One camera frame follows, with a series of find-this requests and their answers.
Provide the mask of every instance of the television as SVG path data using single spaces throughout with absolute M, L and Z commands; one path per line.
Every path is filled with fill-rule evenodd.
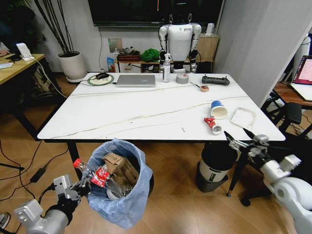
M 96 27 L 159 27 L 175 17 L 173 6 L 185 4 L 192 21 L 203 28 L 219 22 L 224 0 L 88 0 Z

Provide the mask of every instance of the trash can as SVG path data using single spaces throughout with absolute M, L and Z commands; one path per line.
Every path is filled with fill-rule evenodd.
M 91 209 L 107 221 L 122 228 L 134 226 L 143 216 L 147 198 L 153 190 L 153 171 L 145 163 L 145 154 L 134 144 L 113 139 L 95 149 L 88 161 L 92 166 L 102 166 L 102 157 L 114 153 L 126 157 L 139 173 L 136 185 L 131 192 L 120 199 L 111 201 L 106 189 L 92 185 L 87 199 Z
M 196 183 L 206 193 L 212 192 L 228 177 L 226 173 L 232 168 L 237 158 L 237 151 L 227 142 L 206 143 L 201 152 L 201 161 L 197 164 Z

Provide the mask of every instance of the blue plastic bag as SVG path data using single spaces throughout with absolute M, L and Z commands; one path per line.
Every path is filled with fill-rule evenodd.
M 145 164 L 143 151 L 134 144 L 116 138 L 95 149 L 88 164 L 90 166 L 103 165 L 102 157 L 110 152 L 129 159 L 139 172 L 137 183 L 126 197 L 114 201 L 108 198 L 106 189 L 94 185 L 91 188 L 91 194 L 88 195 L 88 202 L 90 208 L 107 221 L 127 229 L 134 226 L 143 216 L 153 171 Z M 134 158 L 137 159 L 138 165 L 131 160 Z

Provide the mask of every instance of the spray bottle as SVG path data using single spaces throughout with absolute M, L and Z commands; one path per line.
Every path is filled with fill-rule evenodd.
M 170 80 L 170 68 L 171 68 L 170 56 L 171 55 L 169 53 L 165 54 L 165 62 L 163 64 L 164 73 L 162 74 L 162 81 L 163 82 L 169 82 L 169 80 Z

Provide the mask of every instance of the computer mouse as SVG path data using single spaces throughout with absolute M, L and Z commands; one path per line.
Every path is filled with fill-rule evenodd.
M 108 77 L 109 77 L 109 74 L 107 74 L 106 72 L 101 72 L 96 75 L 97 79 L 103 79 L 103 78 L 108 78 Z

